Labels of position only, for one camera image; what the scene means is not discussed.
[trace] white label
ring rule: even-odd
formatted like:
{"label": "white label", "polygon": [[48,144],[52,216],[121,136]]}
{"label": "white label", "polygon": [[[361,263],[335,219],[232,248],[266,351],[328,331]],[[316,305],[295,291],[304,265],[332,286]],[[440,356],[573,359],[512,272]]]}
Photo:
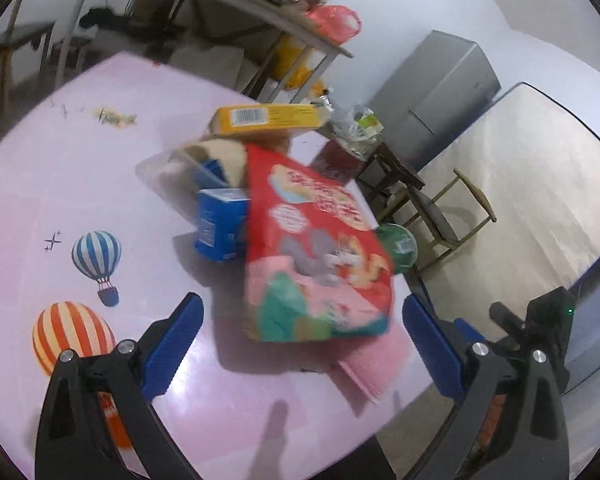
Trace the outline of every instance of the white label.
{"label": "white label", "polygon": [[202,244],[213,247],[216,244],[216,224],[201,218],[200,228],[198,229],[198,240]]}
{"label": "white label", "polygon": [[249,199],[249,197],[243,189],[233,187],[219,189],[201,189],[200,193],[205,194],[207,196],[212,196],[213,198],[217,198],[222,202],[243,202],[244,200]]}
{"label": "white label", "polygon": [[258,126],[269,122],[266,108],[238,108],[229,113],[231,126]]}
{"label": "white label", "polygon": [[395,252],[398,254],[413,253],[413,241],[410,238],[403,238],[395,243]]}
{"label": "white label", "polygon": [[279,204],[269,211],[269,215],[278,222],[287,233],[298,234],[304,231],[309,223],[302,211],[287,204]]}

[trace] wooden chair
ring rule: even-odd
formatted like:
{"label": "wooden chair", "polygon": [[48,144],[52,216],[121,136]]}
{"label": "wooden chair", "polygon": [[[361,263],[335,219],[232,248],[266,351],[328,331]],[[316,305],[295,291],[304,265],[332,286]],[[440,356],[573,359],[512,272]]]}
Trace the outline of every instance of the wooden chair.
{"label": "wooden chair", "polygon": [[[414,216],[409,218],[409,220],[404,223],[404,226],[408,227],[417,218],[422,218],[422,221],[427,226],[427,229],[429,229],[433,235],[433,241],[431,242],[430,247],[433,248],[437,245],[442,245],[447,248],[444,253],[440,254],[440,256],[429,262],[420,270],[425,270],[434,264],[440,263],[457,248],[462,246],[466,241],[471,239],[485,225],[487,225],[489,222],[495,222],[497,220],[496,215],[491,208],[491,204],[489,204],[489,201],[482,190],[480,190],[473,182],[469,180],[465,174],[462,174],[458,169],[454,169],[454,173],[456,174],[455,179],[443,187],[443,189],[433,198],[429,198],[423,192],[415,189],[413,186],[409,186],[408,184],[406,189],[401,193],[401,195],[403,194],[407,196],[407,200],[411,200],[411,203],[413,203],[413,206],[417,211]],[[488,215],[487,218],[480,222],[474,229],[469,231],[469,233],[467,233],[463,238],[458,238],[458,235],[446,220],[445,216],[442,214],[442,211],[440,211],[440,208],[436,205],[436,202],[442,196],[444,196],[446,192],[449,191],[458,181],[462,181],[469,192],[471,192],[471,194],[474,196],[478,204],[480,204],[480,206]],[[398,201],[402,200],[403,198],[403,196],[399,196]]]}
{"label": "wooden chair", "polygon": [[[365,172],[366,168],[368,168],[373,161],[376,161],[379,164],[382,172],[384,173],[384,178],[376,186],[369,184],[366,180],[363,180],[362,177],[360,177],[360,175]],[[389,198],[389,193],[387,193],[385,189],[393,184],[396,184],[397,182],[410,185],[415,189],[422,189],[424,187],[424,181],[418,176],[418,172],[406,162],[398,159],[394,152],[392,152],[384,142],[381,142],[373,154],[366,160],[360,169],[358,176],[356,177],[356,181],[359,184],[371,189],[371,192],[366,197],[366,200],[369,203],[371,203],[371,201],[378,195]],[[378,221],[391,216],[408,200],[408,198],[405,198],[403,202],[398,200],[398,202],[391,206],[390,210],[385,210],[382,212],[384,216],[382,219],[378,218]]]}

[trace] blue striped hot air balloon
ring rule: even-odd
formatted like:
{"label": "blue striped hot air balloon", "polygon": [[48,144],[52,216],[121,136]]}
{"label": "blue striped hot air balloon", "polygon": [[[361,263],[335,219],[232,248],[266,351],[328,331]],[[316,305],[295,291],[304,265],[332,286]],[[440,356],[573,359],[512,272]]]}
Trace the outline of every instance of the blue striped hot air balloon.
{"label": "blue striped hot air balloon", "polygon": [[74,265],[88,278],[98,283],[98,297],[106,306],[116,306],[120,297],[109,281],[120,261],[119,240],[106,231],[91,231],[74,244],[71,258]]}

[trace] snack package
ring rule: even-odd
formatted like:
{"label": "snack package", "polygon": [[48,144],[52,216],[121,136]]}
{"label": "snack package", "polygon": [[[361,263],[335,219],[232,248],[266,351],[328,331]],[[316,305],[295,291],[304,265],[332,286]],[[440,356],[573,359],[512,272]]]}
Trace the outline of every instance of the snack package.
{"label": "snack package", "polygon": [[353,195],[280,153],[254,145],[247,153],[248,335],[288,342],[384,333],[392,263]]}
{"label": "snack package", "polygon": [[244,256],[248,204],[243,189],[200,190],[196,250],[215,262]]}
{"label": "snack package", "polygon": [[254,103],[218,108],[209,132],[212,137],[225,139],[275,142],[323,124],[324,118],[313,105]]}

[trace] yellow box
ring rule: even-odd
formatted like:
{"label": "yellow box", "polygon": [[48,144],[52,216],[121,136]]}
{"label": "yellow box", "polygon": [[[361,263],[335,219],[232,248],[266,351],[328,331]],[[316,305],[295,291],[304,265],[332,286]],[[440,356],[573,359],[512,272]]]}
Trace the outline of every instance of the yellow box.
{"label": "yellow box", "polygon": [[253,104],[218,108],[209,130],[214,137],[259,140],[299,135],[323,123],[313,105]]}

